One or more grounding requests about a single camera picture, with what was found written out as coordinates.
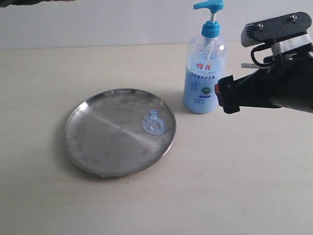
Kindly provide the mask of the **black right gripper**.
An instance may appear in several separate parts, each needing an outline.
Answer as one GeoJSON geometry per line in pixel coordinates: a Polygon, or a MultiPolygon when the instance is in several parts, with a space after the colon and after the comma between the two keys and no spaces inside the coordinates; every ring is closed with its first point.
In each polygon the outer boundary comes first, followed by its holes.
{"type": "Polygon", "coordinates": [[[313,111],[313,51],[300,49],[267,57],[273,63],[235,80],[227,76],[215,85],[218,104],[225,113],[241,107],[288,108],[313,111]]]}

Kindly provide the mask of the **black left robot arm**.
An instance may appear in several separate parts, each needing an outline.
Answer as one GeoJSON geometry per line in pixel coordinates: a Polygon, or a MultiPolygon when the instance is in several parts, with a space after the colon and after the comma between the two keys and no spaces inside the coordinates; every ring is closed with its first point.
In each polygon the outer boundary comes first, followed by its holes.
{"type": "Polygon", "coordinates": [[[51,2],[51,1],[75,1],[75,0],[0,0],[0,7],[6,8],[10,5],[30,6],[39,4],[41,2],[51,2]]]}

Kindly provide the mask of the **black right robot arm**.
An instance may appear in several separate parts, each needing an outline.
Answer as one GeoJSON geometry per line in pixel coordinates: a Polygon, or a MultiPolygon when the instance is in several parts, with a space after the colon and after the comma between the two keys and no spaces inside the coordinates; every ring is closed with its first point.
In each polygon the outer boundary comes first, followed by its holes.
{"type": "Polygon", "coordinates": [[[241,107],[289,108],[313,111],[313,45],[267,56],[267,68],[235,80],[224,77],[215,85],[218,104],[227,114],[241,107]]]}

